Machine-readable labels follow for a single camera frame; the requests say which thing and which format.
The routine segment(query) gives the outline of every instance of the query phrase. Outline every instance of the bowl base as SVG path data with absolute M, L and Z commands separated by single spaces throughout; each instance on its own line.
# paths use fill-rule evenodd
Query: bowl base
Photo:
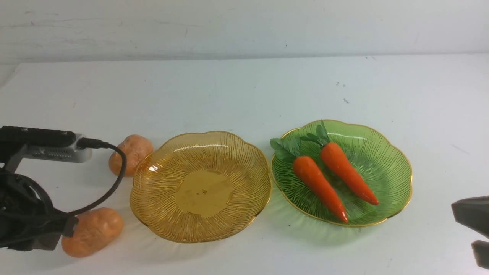
M 176 193 L 176 203 L 183 212 L 210 217 L 227 207 L 231 195 L 231 184 L 223 174 L 199 170 L 182 180 Z

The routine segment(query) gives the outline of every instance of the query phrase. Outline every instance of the green glass bowl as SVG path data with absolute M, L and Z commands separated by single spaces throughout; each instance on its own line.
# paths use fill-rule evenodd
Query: green glass bowl
M 285 198 L 304 214 L 331 224 L 345 227 L 366 227 L 379 224 L 401 212 L 411 200 L 412 168 L 407 157 L 383 135 L 367 126 L 347 124 L 336 120 L 318 120 L 285 133 L 282 139 L 315 134 L 316 127 L 324 122 L 328 136 L 345 152 L 353 167 L 379 200 L 373 206 L 360 198 L 329 170 L 319 157 L 321 147 L 302 141 L 301 155 L 311 156 L 340 196 L 349 222 L 336 218 L 292 170 L 292 163 L 273 155 L 272 172 L 278 188 Z

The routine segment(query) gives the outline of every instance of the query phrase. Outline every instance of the potato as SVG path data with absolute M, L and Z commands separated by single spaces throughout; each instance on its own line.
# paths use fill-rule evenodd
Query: potato
M 111 208 L 99 208 L 80 214 L 73 237 L 63 237 L 61 246 L 66 254 L 82 258 L 103 249 L 115 240 L 124 227 L 119 213 Z
M 134 177 L 137 165 L 148 155 L 153 152 L 153 145 L 149 139 L 139 136 L 128 136 L 118 147 L 126 154 L 127 167 L 124 177 Z M 114 152 L 109 159 L 109 168 L 116 176 L 122 167 L 121 156 Z

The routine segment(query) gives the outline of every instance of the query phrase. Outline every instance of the carrot leaves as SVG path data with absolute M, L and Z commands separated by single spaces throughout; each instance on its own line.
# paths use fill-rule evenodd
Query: carrot leaves
M 275 156 L 280 160 L 293 162 L 296 157 L 300 156 L 300 140 L 298 138 L 272 138 L 270 146 L 275 150 Z
M 316 135 L 307 133 L 305 137 L 301 137 L 301 140 L 304 141 L 312 141 L 321 146 L 324 146 L 330 142 L 330 138 L 328 137 L 328 132 L 326 132 L 326 127 L 324 126 L 324 122 L 321 122 L 321 125 L 316 127 Z

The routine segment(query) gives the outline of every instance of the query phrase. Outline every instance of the orange carrot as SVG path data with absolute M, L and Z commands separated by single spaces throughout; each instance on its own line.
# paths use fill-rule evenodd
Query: orange carrot
M 294 173 L 311 189 L 321 202 L 344 223 L 348 222 L 345 207 L 321 169 L 311 157 L 301 156 L 294 160 Z
M 299 156 L 299 143 L 299 139 L 280 140 L 273 138 L 270 140 L 270 145 L 275 149 L 275 156 L 281 160 L 292 162 L 292 169 L 296 176 L 313 191 L 324 206 L 338 219 L 347 223 L 348 216 L 341 199 L 324 178 L 316 162 L 311 157 Z
M 319 155 L 326 166 L 337 174 L 355 195 L 370 204 L 378 205 L 377 197 L 370 190 L 362 176 L 355 170 L 341 147 L 334 142 L 330 142 L 324 124 L 322 127 L 321 125 L 317 126 L 316 136 L 308 134 L 307 137 L 302 139 L 322 145 L 323 148 Z

